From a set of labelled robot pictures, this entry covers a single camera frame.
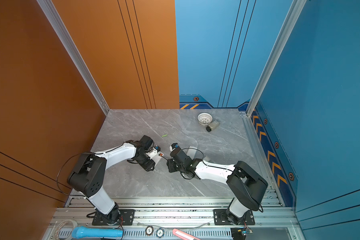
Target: marble tabletop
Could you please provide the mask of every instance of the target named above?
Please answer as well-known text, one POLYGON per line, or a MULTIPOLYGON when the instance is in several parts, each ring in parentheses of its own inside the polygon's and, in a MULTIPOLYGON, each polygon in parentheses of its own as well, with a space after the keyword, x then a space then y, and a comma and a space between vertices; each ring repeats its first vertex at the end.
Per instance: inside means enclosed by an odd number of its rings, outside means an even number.
MULTIPOLYGON (((260 172, 259 165, 237 109, 123 109, 110 110, 92 147, 102 151, 119 146, 127 140, 151 137, 169 158, 169 146, 177 142, 181 148, 197 147, 210 162, 248 163, 260 172), (200 113, 209 113, 220 125, 211 132, 197 122, 200 113)), ((146 172, 127 161, 110 167, 103 186, 110 197, 233 197, 226 184, 212 180, 185 180, 179 172, 169 173, 166 160, 161 159, 155 170, 146 172)))

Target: black mounting plate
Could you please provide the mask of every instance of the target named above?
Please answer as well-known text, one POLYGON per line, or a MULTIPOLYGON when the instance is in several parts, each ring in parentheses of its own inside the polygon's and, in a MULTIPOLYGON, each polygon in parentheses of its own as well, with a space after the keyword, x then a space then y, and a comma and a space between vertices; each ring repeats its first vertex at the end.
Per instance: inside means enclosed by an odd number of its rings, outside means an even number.
MULTIPOLYGON (((228 221, 227 214, 225 213, 226 209, 214 209, 213 216, 215 218, 215 225, 233 225, 228 221)), ((248 210, 245 214, 245 223, 246 225, 254 225, 254 217, 252 210, 248 210)))
MULTIPOLYGON (((119 209, 120 211, 120 217, 123 217, 123 226, 131 226, 133 219, 135 217, 135 210, 134 209, 119 209)), ((95 217, 92 221, 92 226, 109 226, 108 220, 106 220, 104 217, 102 217, 99 212, 95 213, 95 217)), ((120 224, 120 219, 115 223, 114 225, 117 227, 120 224)))

